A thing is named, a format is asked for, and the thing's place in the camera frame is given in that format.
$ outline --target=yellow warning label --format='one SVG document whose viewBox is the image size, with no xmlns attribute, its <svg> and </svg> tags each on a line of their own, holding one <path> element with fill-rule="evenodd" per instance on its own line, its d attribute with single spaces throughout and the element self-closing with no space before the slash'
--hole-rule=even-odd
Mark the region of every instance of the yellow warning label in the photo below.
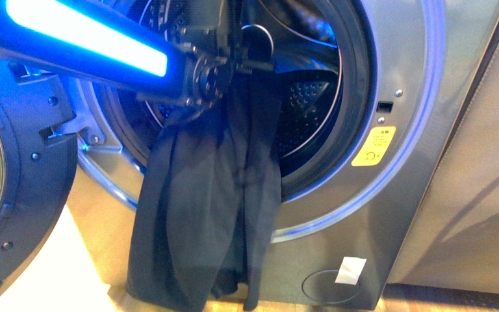
<svg viewBox="0 0 499 312">
<path fill-rule="evenodd" d="M 351 165 L 358 167 L 379 164 L 393 140 L 395 130 L 395 127 L 375 127 L 370 130 L 363 148 L 361 148 L 359 154 L 353 159 Z"/>
</svg>

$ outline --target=beige floor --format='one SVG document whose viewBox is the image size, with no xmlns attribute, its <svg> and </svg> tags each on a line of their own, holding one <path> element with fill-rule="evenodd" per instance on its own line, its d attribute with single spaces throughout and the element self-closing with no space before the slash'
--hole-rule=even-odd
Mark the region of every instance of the beige floor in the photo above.
<svg viewBox="0 0 499 312">
<path fill-rule="evenodd" d="M 389 285 L 376 311 L 498 311 L 499 295 Z M 101 282 L 66 208 L 41 252 L 0 297 L 0 312 L 170 311 L 131 298 Z M 241 312 L 240 302 L 208 302 L 206 312 Z M 319 307 L 260 302 L 257 312 L 326 311 Z"/>
</svg>

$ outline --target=front-load washing machine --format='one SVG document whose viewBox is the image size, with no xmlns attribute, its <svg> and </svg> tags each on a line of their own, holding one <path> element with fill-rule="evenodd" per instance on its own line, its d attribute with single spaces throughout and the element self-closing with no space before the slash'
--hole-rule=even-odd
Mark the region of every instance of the front-load washing machine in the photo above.
<svg viewBox="0 0 499 312">
<path fill-rule="evenodd" d="M 1 2 L 0 25 L 14 29 L 5 3 L 15 1 Z M 127 16 L 132 29 L 145 27 L 179 47 L 205 46 L 220 30 L 195 19 L 190 0 L 86 2 L 104 21 Z M 496 45 L 499 1 L 244 6 L 246 33 L 267 46 L 289 94 L 276 134 L 283 204 L 260 298 L 373 309 Z M 81 70 L 99 60 L 93 55 L 76 59 L 75 71 L 61 66 L 53 57 L 76 53 L 64 42 L 45 39 L 35 49 L 4 38 L 10 40 L 0 37 L 0 293 L 51 231 L 76 163 L 83 171 L 68 199 L 72 215 L 89 252 L 99 254 L 94 261 L 103 280 L 121 285 L 146 161 L 172 106 L 118 88 L 128 83 L 112 71 L 122 69 L 113 62 L 105 77 Z M 79 79 L 93 76 L 98 83 Z M 93 196 L 103 190 L 111 196 Z M 76 214 L 87 205 L 91 213 Z M 103 242 L 114 246 L 102 248 Z M 243 298 L 244 290 L 234 296 Z"/>
</svg>

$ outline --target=white label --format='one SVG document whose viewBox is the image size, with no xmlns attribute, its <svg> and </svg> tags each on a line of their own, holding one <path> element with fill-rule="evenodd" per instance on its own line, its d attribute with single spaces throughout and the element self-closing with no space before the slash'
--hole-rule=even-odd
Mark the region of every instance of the white label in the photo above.
<svg viewBox="0 0 499 312">
<path fill-rule="evenodd" d="M 356 285 L 361 277 L 366 259 L 344 257 L 337 274 L 337 284 Z"/>
</svg>

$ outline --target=glowing blue bar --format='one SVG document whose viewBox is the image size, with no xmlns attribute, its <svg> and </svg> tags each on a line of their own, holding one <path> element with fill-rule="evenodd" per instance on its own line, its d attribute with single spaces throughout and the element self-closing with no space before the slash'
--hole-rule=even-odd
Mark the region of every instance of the glowing blue bar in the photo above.
<svg viewBox="0 0 499 312">
<path fill-rule="evenodd" d="M 6 0 L 18 25 L 91 50 L 145 72 L 165 76 L 167 56 L 56 0 Z"/>
</svg>

